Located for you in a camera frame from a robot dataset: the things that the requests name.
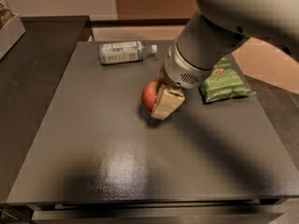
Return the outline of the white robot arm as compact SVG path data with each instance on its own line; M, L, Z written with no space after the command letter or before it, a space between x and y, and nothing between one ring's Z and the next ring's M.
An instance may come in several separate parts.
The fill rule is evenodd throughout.
M198 10L164 57L163 85L151 116L166 119L197 89L213 66L249 38L265 41L299 61L299 0L196 0Z

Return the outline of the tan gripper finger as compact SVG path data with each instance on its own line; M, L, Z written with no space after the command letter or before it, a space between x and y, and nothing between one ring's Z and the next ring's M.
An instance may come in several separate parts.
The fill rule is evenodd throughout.
M154 119L165 120L184 101L185 95L183 89L162 84L158 90L157 99L150 116Z

